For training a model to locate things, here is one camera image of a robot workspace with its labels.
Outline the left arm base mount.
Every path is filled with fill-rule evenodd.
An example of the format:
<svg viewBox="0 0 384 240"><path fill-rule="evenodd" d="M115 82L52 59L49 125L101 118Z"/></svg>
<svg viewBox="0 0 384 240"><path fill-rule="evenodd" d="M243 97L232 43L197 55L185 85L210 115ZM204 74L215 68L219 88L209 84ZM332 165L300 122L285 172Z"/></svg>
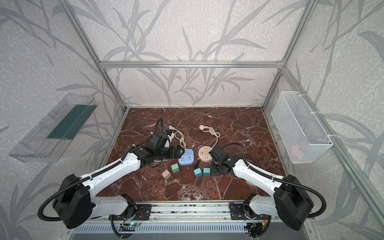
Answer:
<svg viewBox="0 0 384 240"><path fill-rule="evenodd" d="M113 221L148 221L150 218L152 205L138 204L129 205L121 215L111 215L109 220Z"/></svg>

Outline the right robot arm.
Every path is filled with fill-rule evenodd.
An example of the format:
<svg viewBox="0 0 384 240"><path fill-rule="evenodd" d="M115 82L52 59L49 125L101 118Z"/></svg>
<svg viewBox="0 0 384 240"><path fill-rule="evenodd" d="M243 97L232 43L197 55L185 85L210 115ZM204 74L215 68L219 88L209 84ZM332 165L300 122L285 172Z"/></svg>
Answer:
<svg viewBox="0 0 384 240"><path fill-rule="evenodd" d="M286 177L265 171L239 155L227 154L221 147L209 151L212 168L219 175L232 174L246 180L268 194L252 195L244 203L255 215L278 217L293 230L300 230L307 218L318 217L327 208L327 202L318 191L304 186L293 175Z"/></svg>

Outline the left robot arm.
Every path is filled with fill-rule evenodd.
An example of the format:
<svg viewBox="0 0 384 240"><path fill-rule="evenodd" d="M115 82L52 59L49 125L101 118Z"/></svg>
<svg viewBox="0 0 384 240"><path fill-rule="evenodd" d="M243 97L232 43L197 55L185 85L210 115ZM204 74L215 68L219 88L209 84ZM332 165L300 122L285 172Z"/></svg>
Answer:
<svg viewBox="0 0 384 240"><path fill-rule="evenodd" d="M172 138L167 132L153 133L111 164L80 177L67 176L60 189L42 203L38 218L46 222L62 221L67 229L74 229L88 219L121 215L130 205L128 197L98 197L98 193L156 159L181 158L185 149L172 146Z"/></svg>

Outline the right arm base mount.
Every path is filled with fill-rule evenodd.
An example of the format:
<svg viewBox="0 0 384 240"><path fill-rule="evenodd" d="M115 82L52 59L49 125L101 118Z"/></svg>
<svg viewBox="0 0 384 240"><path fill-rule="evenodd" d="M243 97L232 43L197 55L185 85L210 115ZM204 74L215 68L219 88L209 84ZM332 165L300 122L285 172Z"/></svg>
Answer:
<svg viewBox="0 0 384 240"><path fill-rule="evenodd" d="M229 209L231 220L264 221L269 219L267 215L255 214L249 206L245 206L244 204L230 202Z"/></svg>

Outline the teal green cube charger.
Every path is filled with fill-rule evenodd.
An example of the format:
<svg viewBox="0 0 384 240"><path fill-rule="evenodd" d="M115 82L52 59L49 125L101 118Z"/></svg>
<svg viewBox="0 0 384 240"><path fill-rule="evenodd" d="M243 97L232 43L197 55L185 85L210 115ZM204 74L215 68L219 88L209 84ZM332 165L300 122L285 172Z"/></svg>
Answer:
<svg viewBox="0 0 384 240"><path fill-rule="evenodd" d="M203 169L203 176L204 177L210 177L211 176L211 169L210 168L204 168Z"/></svg>

